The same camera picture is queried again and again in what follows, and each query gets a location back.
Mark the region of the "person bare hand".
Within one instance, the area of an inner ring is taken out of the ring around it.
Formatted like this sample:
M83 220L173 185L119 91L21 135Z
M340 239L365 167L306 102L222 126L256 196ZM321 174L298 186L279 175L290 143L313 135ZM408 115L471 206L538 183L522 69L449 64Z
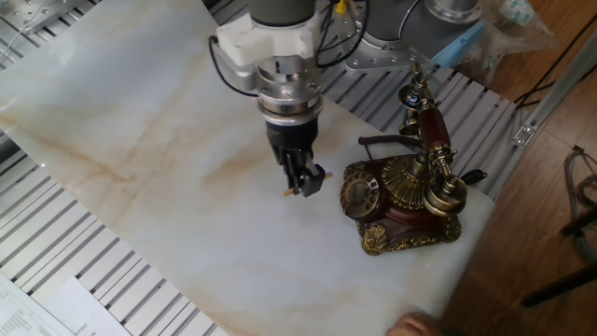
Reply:
M428 315L408 313L398 318L386 336L442 336L436 321Z

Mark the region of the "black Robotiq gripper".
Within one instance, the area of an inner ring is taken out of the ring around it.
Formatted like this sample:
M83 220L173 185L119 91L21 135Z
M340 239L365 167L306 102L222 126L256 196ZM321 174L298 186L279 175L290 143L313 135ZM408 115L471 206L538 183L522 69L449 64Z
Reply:
M288 187L300 188L304 197L317 193L326 178L324 168L312 160L318 118L294 126L266 122L266 128L274 157L284 167Z

